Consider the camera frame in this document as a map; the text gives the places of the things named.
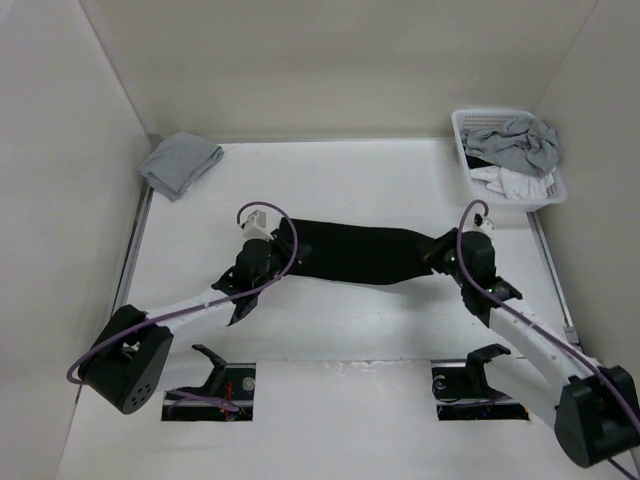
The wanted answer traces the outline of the black tank top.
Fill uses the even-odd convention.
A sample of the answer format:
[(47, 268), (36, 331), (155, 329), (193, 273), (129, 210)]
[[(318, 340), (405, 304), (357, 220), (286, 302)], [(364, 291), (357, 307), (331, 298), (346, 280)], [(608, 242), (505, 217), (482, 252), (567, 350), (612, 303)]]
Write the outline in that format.
[(289, 243), (298, 236), (292, 275), (386, 286), (433, 274), (423, 260), (432, 239), (412, 230), (294, 219), (281, 220), (277, 232)]

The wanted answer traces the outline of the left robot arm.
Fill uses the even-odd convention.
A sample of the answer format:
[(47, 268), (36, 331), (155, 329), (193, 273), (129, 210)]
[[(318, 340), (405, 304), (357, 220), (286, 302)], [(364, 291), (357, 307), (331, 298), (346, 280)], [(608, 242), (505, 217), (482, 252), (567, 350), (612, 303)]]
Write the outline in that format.
[(301, 266), (311, 251), (297, 235), (275, 230), (268, 239), (246, 241), (234, 265), (188, 300), (149, 311), (121, 306), (70, 377), (125, 415), (139, 410), (156, 391), (236, 411), (231, 400), (219, 397), (226, 361), (200, 340), (214, 327), (246, 318), (259, 295)]

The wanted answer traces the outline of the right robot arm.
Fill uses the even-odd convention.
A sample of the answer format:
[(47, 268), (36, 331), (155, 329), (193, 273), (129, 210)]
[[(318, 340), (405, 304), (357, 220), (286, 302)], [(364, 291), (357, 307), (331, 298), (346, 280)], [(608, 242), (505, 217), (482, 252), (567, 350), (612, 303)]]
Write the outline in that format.
[(582, 468), (639, 445), (639, 401), (631, 375), (605, 367), (560, 339), (498, 276), (490, 238), (452, 229), (420, 243), (422, 262), (448, 275), (467, 310), (504, 339), (469, 353), (450, 398), (506, 395), (540, 417)]

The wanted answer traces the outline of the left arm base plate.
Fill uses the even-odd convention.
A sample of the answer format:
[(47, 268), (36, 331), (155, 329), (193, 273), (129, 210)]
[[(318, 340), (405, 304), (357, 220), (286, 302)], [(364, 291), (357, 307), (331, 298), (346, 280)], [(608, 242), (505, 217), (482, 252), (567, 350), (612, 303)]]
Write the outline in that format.
[(198, 390), (198, 397), (222, 398), (238, 407), (231, 412), (199, 399), (166, 393), (161, 410), (163, 422), (250, 422), (254, 415), (256, 392), (255, 364), (228, 364), (225, 376), (214, 393)]

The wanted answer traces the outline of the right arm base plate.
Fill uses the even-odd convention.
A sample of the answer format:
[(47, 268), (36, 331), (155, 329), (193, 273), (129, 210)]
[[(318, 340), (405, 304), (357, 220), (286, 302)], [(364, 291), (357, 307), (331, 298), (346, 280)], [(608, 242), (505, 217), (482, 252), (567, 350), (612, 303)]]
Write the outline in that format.
[(431, 366), (432, 395), (440, 421), (529, 421), (529, 411), (502, 392), (474, 391), (460, 362)]

